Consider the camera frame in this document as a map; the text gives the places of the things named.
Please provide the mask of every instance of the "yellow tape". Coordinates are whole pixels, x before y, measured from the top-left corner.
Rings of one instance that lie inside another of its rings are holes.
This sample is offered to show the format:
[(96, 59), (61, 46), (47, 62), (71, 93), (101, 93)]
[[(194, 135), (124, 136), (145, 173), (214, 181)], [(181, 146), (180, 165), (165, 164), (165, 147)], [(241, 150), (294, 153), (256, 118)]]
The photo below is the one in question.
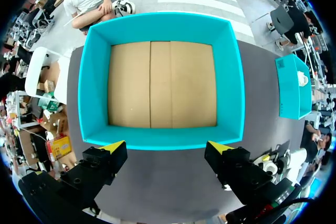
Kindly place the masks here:
[(223, 144), (218, 144), (216, 142), (213, 141), (208, 141), (209, 143), (211, 143), (211, 145), (213, 147), (215, 147), (219, 153), (222, 154), (222, 152), (227, 151), (228, 149), (234, 149), (233, 147), (227, 146), (227, 145), (223, 145)]
[(106, 145), (106, 146), (102, 146), (102, 147), (99, 147), (98, 149), (105, 149), (107, 151), (110, 151), (110, 153), (114, 152), (123, 142), (125, 142), (124, 140), (123, 141), (119, 141), (119, 142), (116, 142), (114, 144), (109, 144), (109, 145)]

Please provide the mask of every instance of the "cardboard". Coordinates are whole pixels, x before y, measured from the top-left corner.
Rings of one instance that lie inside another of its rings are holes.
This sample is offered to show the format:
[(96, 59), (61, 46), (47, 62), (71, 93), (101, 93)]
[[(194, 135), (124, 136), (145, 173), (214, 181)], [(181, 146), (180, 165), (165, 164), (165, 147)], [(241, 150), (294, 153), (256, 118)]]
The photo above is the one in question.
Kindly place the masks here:
[(44, 91), (44, 83), (40, 82), (40, 83), (37, 85), (37, 89)]
[(151, 128), (172, 128), (171, 43), (151, 42)]
[(108, 96), (112, 125), (216, 126), (212, 46), (178, 41), (113, 46)]
[[(33, 133), (37, 133), (37, 132), (42, 131), (43, 129), (38, 125), (38, 126), (29, 127), (27, 128), (27, 130)], [(26, 158), (26, 163), (28, 165), (36, 164), (38, 162), (38, 158), (34, 151), (33, 145), (31, 144), (31, 141), (30, 141), (30, 133), (24, 130), (20, 130), (18, 134), (19, 134), (21, 147), (22, 147), (23, 153)]]
[(216, 126), (212, 46), (172, 41), (171, 57), (173, 128)]
[(51, 132), (57, 132), (57, 122), (59, 120), (58, 123), (58, 133), (62, 133), (64, 132), (67, 127), (68, 127), (68, 118), (64, 113), (55, 113), (55, 114), (51, 114), (50, 115), (50, 119), (48, 120), (46, 115), (43, 114), (42, 117), (42, 122), (40, 123), (40, 125), (46, 129), (47, 131), (51, 131)]
[(44, 83), (44, 91), (46, 93), (54, 92), (55, 90), (55, 83), (50, 80), (46, 80)]
[(108, 81), (109, 123), (150, 127), (150, 43), (112, 47)]

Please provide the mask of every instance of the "person's hand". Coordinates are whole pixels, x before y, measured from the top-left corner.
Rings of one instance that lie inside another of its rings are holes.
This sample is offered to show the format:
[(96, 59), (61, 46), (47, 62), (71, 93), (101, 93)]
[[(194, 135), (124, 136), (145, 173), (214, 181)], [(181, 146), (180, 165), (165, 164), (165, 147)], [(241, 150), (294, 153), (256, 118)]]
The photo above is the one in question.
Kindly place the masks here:
[(112, 11), (112, 2), (111, 0), (104, 0), (104, 2), (99, 6), (98, 10), (102, 11), (104, 15)]

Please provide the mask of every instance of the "dark gray tabletop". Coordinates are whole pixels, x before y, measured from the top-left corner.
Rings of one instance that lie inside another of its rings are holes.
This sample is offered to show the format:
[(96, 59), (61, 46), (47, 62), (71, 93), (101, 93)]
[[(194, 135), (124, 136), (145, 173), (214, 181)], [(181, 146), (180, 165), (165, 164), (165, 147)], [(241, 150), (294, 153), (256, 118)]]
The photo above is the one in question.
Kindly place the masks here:
[[(279, 86), (275, 59), (260, 47), (238, 41), (244, 69), (246, 114), (242, 146), (256, 158), (290, 140), (299, 148), (304, 120), (279, 117)], [(77, 159), (92, 144), (82, 141), (78, 121), (78, 73), (82, 47), (72, 56), (67, 109), (72, 148)], [(233, 192), (223, 191), (204, 159), (204, 149), (184, 151), (128, 150), (128, 160), (111, 186), (96, 197), (101, 210), (128, 221), (181, 223), (228, 213), (241, 206)]]

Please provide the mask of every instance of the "black chair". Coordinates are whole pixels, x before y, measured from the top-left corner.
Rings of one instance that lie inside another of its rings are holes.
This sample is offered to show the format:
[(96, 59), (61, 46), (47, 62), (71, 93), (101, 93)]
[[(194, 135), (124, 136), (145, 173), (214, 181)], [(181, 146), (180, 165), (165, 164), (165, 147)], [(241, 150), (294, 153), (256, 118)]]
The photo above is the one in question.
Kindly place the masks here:
[(32, 52), (27, 51), (21, 45), (17, 48), (16, 54), (25, 64), (29, 65), (31, 56), (33, 55)]

